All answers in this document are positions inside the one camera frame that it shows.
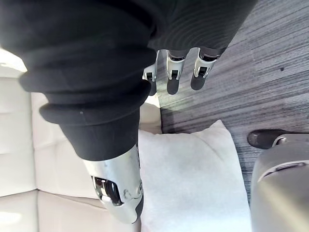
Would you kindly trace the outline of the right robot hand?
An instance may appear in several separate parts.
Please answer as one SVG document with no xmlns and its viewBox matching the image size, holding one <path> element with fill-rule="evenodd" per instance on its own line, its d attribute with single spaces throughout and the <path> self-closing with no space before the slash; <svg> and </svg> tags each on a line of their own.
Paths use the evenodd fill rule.
<svg viewBox="0 0 309 232">
<path fill-rule="evenodd" d="M 3 0 L 0 44 L 20 57 L 25 91 L 48 102 L 83 160 L 96 194 L 124 223 L 143 209 L 140 107 L 156 92 L 158 54 L 166 51 L 167 91 L 178 91 L 197 48 L 191 87 L 199 90 L 254 0 Z"/>
</svg>

